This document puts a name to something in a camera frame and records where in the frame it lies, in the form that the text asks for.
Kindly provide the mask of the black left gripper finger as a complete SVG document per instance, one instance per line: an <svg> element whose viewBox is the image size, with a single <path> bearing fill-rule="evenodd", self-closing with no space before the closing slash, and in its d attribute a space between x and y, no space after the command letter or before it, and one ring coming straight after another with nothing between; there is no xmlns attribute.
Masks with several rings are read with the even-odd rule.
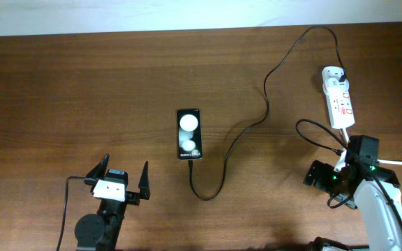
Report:
<svg viewBox="0 0 402 251"><path fill-rule="evenodd" d="M139 180L138 188L140 191L140 199L150 199L150 187L149 187L149 163L146 161L142 169L142 174Z"/></svg>
<svg viewBox="0 0 402 251"><path fill-rule="evenodd" d="M84 183L86 185L95 185L98 179L104 177L109 162L110 155L107 153L102 160L85 176Z"/></svg>

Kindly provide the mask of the black Galaxy flip phone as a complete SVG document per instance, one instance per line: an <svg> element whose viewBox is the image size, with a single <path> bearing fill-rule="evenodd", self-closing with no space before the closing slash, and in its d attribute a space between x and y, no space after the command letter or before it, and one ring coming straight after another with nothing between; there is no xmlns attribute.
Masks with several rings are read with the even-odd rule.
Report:
<svg viewBox="0 0 402 251"><path fill-rule="evenodd" d="M180 160L202 159L202 133L199 109L177 110L177 156Z"/></svg>

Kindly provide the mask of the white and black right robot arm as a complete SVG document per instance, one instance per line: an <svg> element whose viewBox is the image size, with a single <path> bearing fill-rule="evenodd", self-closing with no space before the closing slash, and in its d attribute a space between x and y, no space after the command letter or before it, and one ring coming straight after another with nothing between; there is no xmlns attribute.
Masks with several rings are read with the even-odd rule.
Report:
<svg viewBox="0 0 402 251"><path fill-rule="evenodd" d="M364 221L370 250L402 250L401 185L396 173L380 166L379 140L351 136L344 152L344 167L315 160L304 179L329 195L327 205L358 210Z"/></svg>

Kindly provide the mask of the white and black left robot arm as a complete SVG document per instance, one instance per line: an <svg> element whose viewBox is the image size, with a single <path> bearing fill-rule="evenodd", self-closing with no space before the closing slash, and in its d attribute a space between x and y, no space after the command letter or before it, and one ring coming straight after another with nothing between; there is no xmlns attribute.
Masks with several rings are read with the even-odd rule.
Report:
<svg viewBox="0 0 402 251"><path fill-rule="evenodd" d="M127 190L128 173L108 169L109 155L85 176L84 183L91 186L91 194L100 200L95 214L79 219L75 226L77 251L113 251L125 218L128 205L139 206L150 199L149 164L145 163L138 183L138 191Z"/></svg>

